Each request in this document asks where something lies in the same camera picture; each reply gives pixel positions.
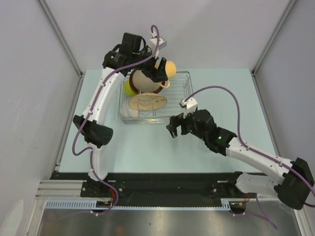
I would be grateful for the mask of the yellow mug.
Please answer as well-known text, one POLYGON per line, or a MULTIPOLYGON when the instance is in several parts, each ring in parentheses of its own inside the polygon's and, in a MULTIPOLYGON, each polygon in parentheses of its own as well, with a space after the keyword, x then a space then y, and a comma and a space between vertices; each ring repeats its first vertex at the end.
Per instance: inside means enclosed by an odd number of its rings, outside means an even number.
POLYGON ((170 86, 170 80, 173 79, 176 76, 177 73, 177 67, 173 61, 166 61, 165 65, 165 72, 167 76, 167 81, 163 84, 162 82, 159 83, 159 86, 161 88, 169 88, 170 86))

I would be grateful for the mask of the red rimmed beige plate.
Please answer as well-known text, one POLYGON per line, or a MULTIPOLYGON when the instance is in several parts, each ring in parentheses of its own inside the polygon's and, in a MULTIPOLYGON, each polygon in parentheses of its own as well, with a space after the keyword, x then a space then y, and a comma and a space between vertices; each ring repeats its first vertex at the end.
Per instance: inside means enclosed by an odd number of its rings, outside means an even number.
POLYGON ((159 83, 153 82, 146 77, 140 70, 133 70, 129 77, 130 87, 138 94, 140 93, 159 93, 163 87, 159 83))

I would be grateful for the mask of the beige bird pattern plate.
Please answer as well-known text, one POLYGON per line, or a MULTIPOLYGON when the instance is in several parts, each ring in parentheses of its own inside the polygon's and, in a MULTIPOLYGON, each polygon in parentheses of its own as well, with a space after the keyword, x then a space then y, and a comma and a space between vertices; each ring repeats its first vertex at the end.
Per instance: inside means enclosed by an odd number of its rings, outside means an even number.
POLYGON ((166 97, 155 93, 142 93, 129 100, 129 106, 139 111, 152 111, 164 107, 166 97))

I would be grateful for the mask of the lime green bowl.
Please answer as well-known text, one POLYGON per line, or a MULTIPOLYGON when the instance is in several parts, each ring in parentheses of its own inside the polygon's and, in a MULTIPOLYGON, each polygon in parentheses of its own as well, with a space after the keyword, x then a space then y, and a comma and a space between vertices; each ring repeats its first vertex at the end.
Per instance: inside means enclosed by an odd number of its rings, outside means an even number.
POLYGON ((137 92, 135 92, 129 82, 129 79, 124 83, 124 93, 128 96, 136 96, 138 95, 137 92))

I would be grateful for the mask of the white bowl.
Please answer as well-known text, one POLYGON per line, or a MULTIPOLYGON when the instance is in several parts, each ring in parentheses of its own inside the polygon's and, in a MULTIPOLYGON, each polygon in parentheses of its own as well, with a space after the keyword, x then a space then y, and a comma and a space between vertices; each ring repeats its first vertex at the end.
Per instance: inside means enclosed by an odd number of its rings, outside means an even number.
POLYGON ((129 106, 129 100, 125 100, 121 107, 120 113, 123 118, 137 118, 138 110, 135 110, 129 106))

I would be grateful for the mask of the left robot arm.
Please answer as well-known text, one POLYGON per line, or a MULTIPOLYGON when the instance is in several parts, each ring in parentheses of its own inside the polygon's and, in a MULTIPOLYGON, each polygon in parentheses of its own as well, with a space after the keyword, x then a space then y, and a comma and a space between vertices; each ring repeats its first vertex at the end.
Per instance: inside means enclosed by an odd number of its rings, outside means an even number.
POLYGON ((103 69, 96 90, 87 108, 81 115, 75 115, 73 123, 78 131, 73 144, 76 144, 79 135, 83 135, 88 144, 80 152, 72 146, 72 153, 79 156, 89 151, 90 170, 88 176, 94 180, 91 190, 97 196, 108 193, 109 185, 103 181, 108 171, 101 164, 101 152, 113 137, 113 129, 105 126, 105 119, 110 102, 117 88, 132 70, 140 70, 153 82, 166 82, 165 58, 158 60, 159 49, 165 40, 160 37, 156 26, 151 28, 151 39, 146 42, 142 36, 124 33, 120 44, 104 56, 103 69))

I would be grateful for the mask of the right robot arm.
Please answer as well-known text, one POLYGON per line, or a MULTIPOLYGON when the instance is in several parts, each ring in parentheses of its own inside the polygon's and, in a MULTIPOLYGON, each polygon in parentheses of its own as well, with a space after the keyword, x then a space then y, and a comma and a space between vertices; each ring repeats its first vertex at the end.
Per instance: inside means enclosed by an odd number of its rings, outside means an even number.
POLYGON ((271 156, 242 143, 235 133, 217 126, 207 110, 197 110, 187 116, 183 113, 172 116, 166 128, 173 138, 178 135, 178 127, 182 135, 192 134, 201 139, 210 151, 240 160, 264 174, 253 176, 238 172, 237 177, 227 185, 230 196, 257 193, 277 197, 296 210, 306 205, 315 181, 305 160, 296 158, 292 161, 271 156))

